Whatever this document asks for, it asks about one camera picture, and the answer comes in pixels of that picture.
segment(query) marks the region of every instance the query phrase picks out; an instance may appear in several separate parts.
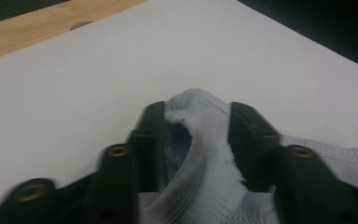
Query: white tabletop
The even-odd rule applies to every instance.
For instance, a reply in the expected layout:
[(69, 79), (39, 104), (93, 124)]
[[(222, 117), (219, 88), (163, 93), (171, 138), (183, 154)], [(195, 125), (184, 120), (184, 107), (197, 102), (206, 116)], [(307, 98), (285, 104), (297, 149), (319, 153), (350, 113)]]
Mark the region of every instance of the white tabletop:
[(0, 58), (0, 198), (92, 172), (146, 105), (190, 88), (358, 147), (358, 64), (235, 0), (150, 0)]

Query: wooden surface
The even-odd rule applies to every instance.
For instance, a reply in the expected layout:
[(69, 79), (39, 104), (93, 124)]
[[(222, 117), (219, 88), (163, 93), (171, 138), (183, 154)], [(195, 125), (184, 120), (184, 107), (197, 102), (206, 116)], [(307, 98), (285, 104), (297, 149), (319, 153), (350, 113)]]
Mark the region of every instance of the wooden surface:
[(0, 56), (97, 21), (145, 0), (72, 0), (0, 21)]

